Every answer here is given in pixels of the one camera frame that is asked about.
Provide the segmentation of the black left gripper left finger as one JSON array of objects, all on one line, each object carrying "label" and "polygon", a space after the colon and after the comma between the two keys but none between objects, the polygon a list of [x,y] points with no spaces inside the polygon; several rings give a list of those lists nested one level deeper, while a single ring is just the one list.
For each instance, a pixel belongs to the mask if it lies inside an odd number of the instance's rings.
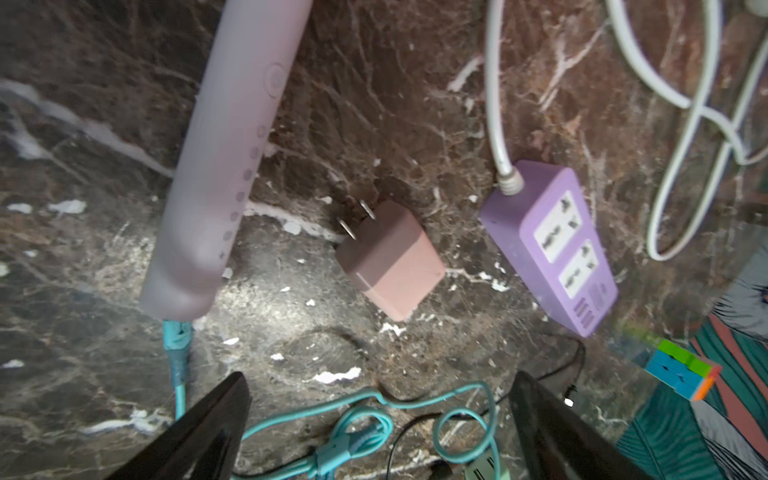
[{"label": "black left gripper left finger", "polygon": [[245,376],[230,374],[112,479],[229,479],[248,419]]}]

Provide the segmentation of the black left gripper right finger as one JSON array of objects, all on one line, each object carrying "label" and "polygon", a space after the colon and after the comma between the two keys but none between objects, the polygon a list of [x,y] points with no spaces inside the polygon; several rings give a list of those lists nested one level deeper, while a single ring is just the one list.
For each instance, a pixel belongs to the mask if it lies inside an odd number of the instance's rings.
[{"label": "black left gripper right finger", "polygon": [[509,402],[531,479],[649,477],[529,373],[516,374]]}]

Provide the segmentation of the pink USB wall charger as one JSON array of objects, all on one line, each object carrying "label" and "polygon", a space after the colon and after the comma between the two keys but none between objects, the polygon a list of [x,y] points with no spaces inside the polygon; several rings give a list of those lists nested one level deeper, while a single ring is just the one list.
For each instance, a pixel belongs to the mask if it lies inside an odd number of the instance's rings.
[{"label": "pink USB wall charger", "polygon": [[386,200],[356,227],[340,225],[347,237],[335,257],[347,278],[394,322],[406,320],[438,283],[446,268],[416,216]]}]

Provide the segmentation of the pale pink electric toothbrush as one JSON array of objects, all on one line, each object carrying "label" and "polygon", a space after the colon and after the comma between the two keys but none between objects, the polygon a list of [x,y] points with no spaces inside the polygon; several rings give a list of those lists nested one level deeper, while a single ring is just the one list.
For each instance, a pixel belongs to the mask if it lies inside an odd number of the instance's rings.
[{"label": "pale pink electric toothbrush", "polygon": [[211,309],[311,8],[226,2],[141,290],[147,315]]}]

